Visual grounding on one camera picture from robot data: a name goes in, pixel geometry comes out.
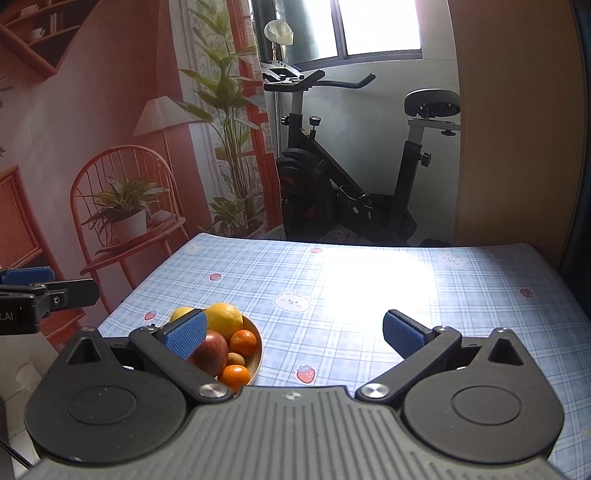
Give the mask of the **red apple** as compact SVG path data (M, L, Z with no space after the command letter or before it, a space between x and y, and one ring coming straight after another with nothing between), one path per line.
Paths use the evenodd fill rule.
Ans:
M228 342L218 332L208 330L204 341L193 351L187 361L207 375L216 377L228 364Z

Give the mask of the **large yellow lemon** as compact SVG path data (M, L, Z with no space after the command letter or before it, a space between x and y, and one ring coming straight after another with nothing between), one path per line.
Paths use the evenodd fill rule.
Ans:
M207 329L219 333L225 340L243 328L242 313L229 303L214 303L204 313Z

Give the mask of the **small brown longan fruit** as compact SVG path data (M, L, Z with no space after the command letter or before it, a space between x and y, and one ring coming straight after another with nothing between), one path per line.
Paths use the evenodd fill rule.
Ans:
M245 359L242 357L241 354L235 352L228 353L228 361L226 365L238 365L238 366L245 366Z

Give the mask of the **orange tangerine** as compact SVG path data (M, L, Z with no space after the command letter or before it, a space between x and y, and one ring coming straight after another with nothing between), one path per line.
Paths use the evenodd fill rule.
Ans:
M259 340L252 331L240 329L231 335L229 350L242 355L242 357L250 358L259 350Z
M249 369L237 364L226 366L217 376L217 381L228 387L233 394L249 385L250 380L252 380L252 376Z

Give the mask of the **cream round plate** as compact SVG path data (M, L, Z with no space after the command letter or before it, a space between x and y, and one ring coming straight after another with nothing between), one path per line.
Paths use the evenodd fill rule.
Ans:
M256 354L254 354L250 358L245 358L245 367L249 369L250 375L252 376L252 380L250 380L249 385L254 384L254 380L256 380L257 374L259 374L260 366L263 362L263 338L262 335L259 333L259 329L257 329L256 324L252 322L249 318L242 316L243 318L243 328L252 331L256 334L257 340L259 340L259 350L257 350Z

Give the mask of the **blue plaid strawberry tablecloth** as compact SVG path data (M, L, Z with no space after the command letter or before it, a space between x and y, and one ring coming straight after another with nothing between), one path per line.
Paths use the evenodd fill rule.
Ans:
M179 307L226 302L259 328L266 386L360 385L396 365L384 314L396 309L467 336L512 329L557 393L565 424L551 456L590 475L590 322L527 244L392 248L201 234L155 269L100 325L123 337Z

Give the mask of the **printed room backdrop poster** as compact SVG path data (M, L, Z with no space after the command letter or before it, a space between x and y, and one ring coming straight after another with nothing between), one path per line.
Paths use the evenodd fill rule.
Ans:
M2 3L1 264L101 291L43 321L53 346L191 237L280 218L252 3Z

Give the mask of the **black exercise bike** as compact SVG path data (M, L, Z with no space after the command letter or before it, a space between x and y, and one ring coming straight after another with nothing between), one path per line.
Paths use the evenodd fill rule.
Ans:
M325 79L325 71L304 74L280 61L263 64L263 88L290 96L290 110L280 118L287 129L286 145L276 157L280 179L283 231L291 241L406 246L417 230L409 205L417 172L430 165L423 149L426 131L453 137L461 126L460 96L452 90L424 88L408 93L404 112L408 136L398 163L389 162L384 173L393 174L390 192L360 183L363 167L378 172L381 157L371 146L355 148L342 163L318 140L321 117L304 114L304 95L311 89L362 90L376 80L370 73L356 82Z

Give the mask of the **wooden wardrobe panel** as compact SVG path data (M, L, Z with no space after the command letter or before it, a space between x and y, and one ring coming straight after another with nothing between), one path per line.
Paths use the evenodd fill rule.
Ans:
M586 143L568 1L452 1L462 140L454 242L526 242L558 266Z

